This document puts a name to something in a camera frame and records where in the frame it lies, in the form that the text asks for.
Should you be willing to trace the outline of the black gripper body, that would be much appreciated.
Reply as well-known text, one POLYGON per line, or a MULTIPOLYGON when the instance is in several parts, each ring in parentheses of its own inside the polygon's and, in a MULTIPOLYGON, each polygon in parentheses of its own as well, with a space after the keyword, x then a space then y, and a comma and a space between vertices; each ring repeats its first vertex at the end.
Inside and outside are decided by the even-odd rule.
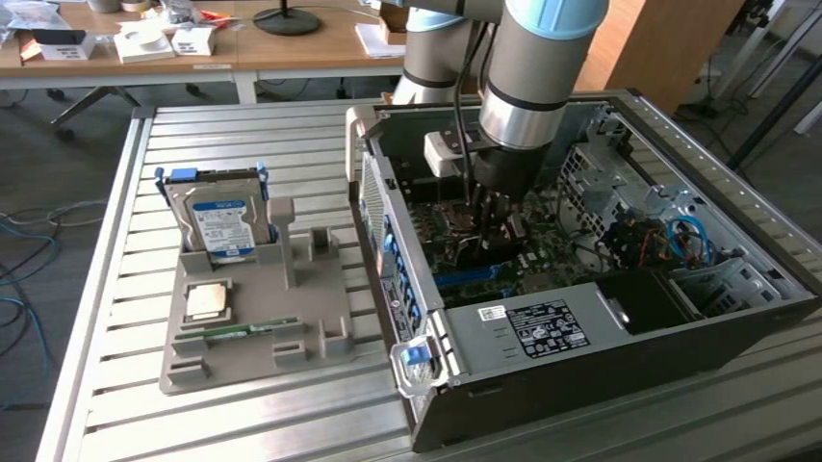
POLYGON ((475 181, 493 193, 523 199, 541 173, 549 150, 549 144, 526 150, 505 146, 482 149, 474 160, 475 181))

